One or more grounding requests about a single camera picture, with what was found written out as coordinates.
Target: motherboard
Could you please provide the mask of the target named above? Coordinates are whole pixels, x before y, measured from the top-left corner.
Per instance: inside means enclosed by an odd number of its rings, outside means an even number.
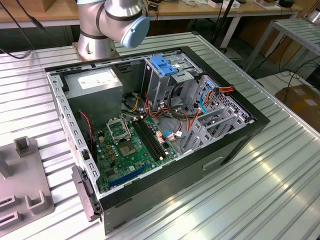
[[[100,172],[97,186],[103,192],[177,157],[149,116],[128,122],[117,119],[93,137]]]

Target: yellow cable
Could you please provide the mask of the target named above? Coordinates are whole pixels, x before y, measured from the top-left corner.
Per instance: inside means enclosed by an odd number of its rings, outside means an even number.
[[[139,98],[140,97],[136,98],[134,107],[131,110],[129,110],[128,112],[133,113],[135,110],[137,110]]]

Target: desk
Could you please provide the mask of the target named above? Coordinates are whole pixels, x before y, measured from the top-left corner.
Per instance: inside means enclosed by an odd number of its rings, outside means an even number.
[[[10,13],[16,18],[23,28],[34,27],[29,22],[29,19],[24,12],[17,7],[8,6]],[[213,8],[207,4],[199,4],[198,6],[189,6],[185,2],[173,3],[162,2],[159,4],[159,20],[177,20],[177,19],[203,19],[203,18],[217,18],[219,15],[219,8]],[[241,4],[237,9],[231,9],[228,17],[233,18],[231,25],[225,35],[221,47],[227,47],[241,17],[246,16],[268,16],[268,15],[291,15],[290,18],[294,19],[302,10],[301,7],[293,5],[291,9],[282,8],[266,10],[253,2],[247,0],[247,3]],[[69,26],[79,25],[78,7],[74,0],[56,0],[56,2],[46,11],[28,11],[30,15],[37,18],[43,26]],[[151,20],[156,19],[156,13],[150,11]],[[16,28],[12,19],[8,14],[0,9],[0,29]]]
[[[116,50],[123,56],[178,46],[195,51],[270,123],[231,162],[127,222],[108,240],[317,239],[320,134],[200,35],[152,36],[135,49],[117,43]],[[36,138],[55,204],[53,213],[1,240],[105,239],[103,226],[87,221],[72,182],[74,160],[44,72],[79,61],[71,46],[37,50],[23,60],[0,54],[0,145]]]

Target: cardboard box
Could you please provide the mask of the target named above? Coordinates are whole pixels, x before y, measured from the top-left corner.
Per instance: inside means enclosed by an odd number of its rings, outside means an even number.
[[[45,12],[56,0],[19,0],[26,11]],[[5,6],[20,8],[16,0],[1,0]]]
[[[287,88],[275,94],[284,101]],[[320,133],[320,96],[309,86],[302,84],[288,88],[285,105]]]

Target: blue drive bay latch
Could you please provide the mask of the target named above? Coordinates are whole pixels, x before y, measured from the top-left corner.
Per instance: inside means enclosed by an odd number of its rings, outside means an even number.
[[[150,57],[152,64],[161,72],[162,76],[176,74],[177,69],[173,68],[163,56]]]

